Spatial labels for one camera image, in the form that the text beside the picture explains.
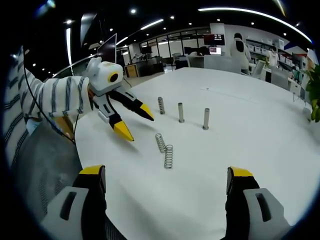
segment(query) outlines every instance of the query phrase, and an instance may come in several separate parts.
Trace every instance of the potted plant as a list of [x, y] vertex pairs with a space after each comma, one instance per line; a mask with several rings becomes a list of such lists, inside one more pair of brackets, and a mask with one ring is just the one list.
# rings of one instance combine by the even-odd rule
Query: potted plant
[[309, 76], [306, 91], [311, 101], [311, 129], [315, 139], [320, 143], [320, 65], [305, 72]]

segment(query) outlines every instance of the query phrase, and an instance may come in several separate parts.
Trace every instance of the robotic arm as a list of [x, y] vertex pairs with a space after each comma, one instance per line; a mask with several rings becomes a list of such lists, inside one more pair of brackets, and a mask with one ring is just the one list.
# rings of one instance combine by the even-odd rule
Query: robotic arm
[[90, 89], [95, 94], [93, 98], [95, 106], [106, 118], [109, 118], [110, 126], [122, 138], [128, 141], [134, 140], [109, 98], [122, 103], [127, 109], [141, 117], [154, 121], [154, 116], [148, 106], [122, 86], [123, 68], [120, 65], [102, 61], [101, 57], [92, 58], [88, 63], [85, 75], [89, 77]]

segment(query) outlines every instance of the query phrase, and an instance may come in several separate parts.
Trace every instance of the metal pin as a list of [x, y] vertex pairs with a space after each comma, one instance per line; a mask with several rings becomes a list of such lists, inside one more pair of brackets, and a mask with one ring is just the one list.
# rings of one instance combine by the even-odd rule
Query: metal pin
[[183, 124], [185, 122], [185, 119], [184, 119], [184, 109], [182, 107], [182, 102], [178, 103], [178, 110], [179, 110], [179, 123]]
[[204, 109], [204, 123], [202, 126], [203, 130], [208, 130], [209, 129], [209, 113], [210, 113], [210, 109], [209, 108], [205, 108]]
[[165, 114], [165, 106], [164, 106], [164, 100], [162, 97], [158, 97], [158, 103], [159, 103], [159, 109], [160, 109], [160, 114]]

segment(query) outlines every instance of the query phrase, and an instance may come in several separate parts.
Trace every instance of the ceiling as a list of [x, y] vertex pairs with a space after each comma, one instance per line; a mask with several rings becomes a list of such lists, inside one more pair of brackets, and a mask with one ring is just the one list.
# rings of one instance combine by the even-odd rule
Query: ceiling
[[[55, 0], [55, 8], [48, 8], [46, 12], [38, 14], [41, 6], [46, 1], [32, 1], [22, 9], [22, 21], [25, 21], [24, 31], [26, 39], [24, 41], [25, 50], [29, 53], [25, 57], [25, 63], [36, 77], [45, 79], [50, 76], [48, 72], [56, 73], [62, 68], [69, 65], [66, 47], [66, 28], [71, 26], [71, 56], [72, 62], [87, 57], [93, 53], [89, 50], [91, 44], [100, 40], [106, 40], [114, 33], [117, 33], [118, 41], [124, 37], [129, 38], [121, 45], [129, 45], [136, 40], [137, 43], [145, 42], [172, 31], [187, 29], [190, 27], [208, 27], [217, 19], [221, 23], [242, 25], [251, 27], [254, 22], [254, 28], [265, 30], [279, 36], [287, 33], [285, 37], [291, 42], [297, 43], [300, 47], [314, 48], [317, 47], [319, 36], [316, 31], [316, 9], [310, 7], [305, 0], [299, 6], [295, 6], [289, 0], [282, 0], [285, 15], [275, 2], [277, 0], [197, 0], [197, 1], [180, 1], [180, 0], [161, 0], [161, 1], [138, 1], [138, 0]], [[206, 7], [235, 7], [244, 8], [262, 12], [285, 22], [295, 25], [307, 36], [309, 36], [314, 45], [308, 42], [297, 32], [289, 27], [280, 24], [266, 17], [231, 11], [208, 11], [199, 12], [199, 8]], [[130, 9], [136, 9], [135, 14], [130, 13]], [[97, 13], [91, 28], [86, 34], [84, 40], [86, 45], [80, 46], [80, 25], [81, 17], [84, 13]], [[154, 25], [148, 29], [140, 30], [141, 27], [159, 19], [163, 22]]]

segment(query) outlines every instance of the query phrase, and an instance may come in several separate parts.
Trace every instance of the white table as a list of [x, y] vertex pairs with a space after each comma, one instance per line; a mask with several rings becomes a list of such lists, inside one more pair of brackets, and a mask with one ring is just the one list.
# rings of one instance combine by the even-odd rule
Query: white table
[[[134, 142], [119, 138], [97, 112], [81, 118], [75, 134], [82, 166], [106, 166], [106, 213], [128, 240], [222, 238], [229, 166], [251, 171], [290, 224], [303, 215], [319, 184], [320, 151], [302, 100], [252, 77], [201, 68], [166, 73], [132, 91], [155, 116], [151, 122], [112, 103]], [[185, 123], [178, 122], [179, 102]], [[156, 133], [173, 145], [173, 169], [163, 167]]]

